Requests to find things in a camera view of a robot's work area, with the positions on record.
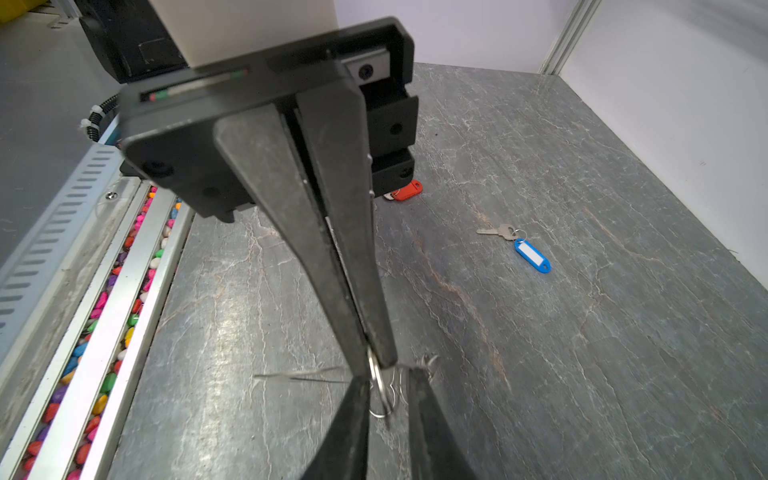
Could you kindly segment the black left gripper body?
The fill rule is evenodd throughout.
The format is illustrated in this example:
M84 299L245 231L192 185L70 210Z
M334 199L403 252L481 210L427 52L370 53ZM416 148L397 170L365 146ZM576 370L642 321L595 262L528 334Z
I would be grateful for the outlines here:
M358 207L413 178L414 58L412 36L386 17L142 80L119 96L122 150L199 215L230 223L256 199L218 148L215 126L265 107L285 125L320 211Z

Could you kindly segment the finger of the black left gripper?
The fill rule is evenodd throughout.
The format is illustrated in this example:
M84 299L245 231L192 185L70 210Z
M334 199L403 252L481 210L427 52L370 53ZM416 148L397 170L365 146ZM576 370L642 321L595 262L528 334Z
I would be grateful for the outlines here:
M390 368L398 354L376 262L364 96L352 79L343 78L299 93L297 104L363 350Z
M355 376L367 345L346 278L304 166L280 113L257 107L216 120L213 139L240 183L298 258Z

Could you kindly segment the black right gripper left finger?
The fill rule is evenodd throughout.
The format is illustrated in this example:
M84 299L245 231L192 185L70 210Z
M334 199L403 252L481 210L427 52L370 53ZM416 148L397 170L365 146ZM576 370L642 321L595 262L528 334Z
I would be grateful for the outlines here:
M370 383L355 377L301 480L364 480L367 476Z

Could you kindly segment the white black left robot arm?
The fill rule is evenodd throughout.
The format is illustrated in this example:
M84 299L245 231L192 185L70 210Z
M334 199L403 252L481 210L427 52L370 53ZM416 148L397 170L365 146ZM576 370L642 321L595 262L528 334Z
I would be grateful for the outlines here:
M82 1L81 25L122 85L131 173L197 214L258 208L302 265L352 372L398 352L380 280L374 200L414 175L415 44L393 17L205 66L146 1Z

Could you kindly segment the red key tag with key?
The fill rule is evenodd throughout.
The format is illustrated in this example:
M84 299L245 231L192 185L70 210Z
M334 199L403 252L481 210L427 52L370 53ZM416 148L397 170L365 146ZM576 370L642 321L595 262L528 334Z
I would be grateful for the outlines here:
M384 198L388 201L404 202L423 192L422 184L417 180L412 180L409 184L403 188L397 189L384 195Z

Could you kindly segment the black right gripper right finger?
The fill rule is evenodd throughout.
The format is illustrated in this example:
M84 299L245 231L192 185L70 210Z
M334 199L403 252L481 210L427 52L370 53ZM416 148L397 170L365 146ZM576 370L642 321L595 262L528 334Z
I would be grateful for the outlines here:
M409 370L407 397L412 478L476 479L455 441L425 370Z

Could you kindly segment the blue key tag with key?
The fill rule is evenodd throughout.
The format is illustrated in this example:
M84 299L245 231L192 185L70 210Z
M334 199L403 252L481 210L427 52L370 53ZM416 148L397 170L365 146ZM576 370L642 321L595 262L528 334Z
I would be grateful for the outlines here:
M497 236L510 242L514 250L541 274L552 271L550 260L541 254L523 235L522 230L509 224L501 224L495 228L477 229L478 235Z

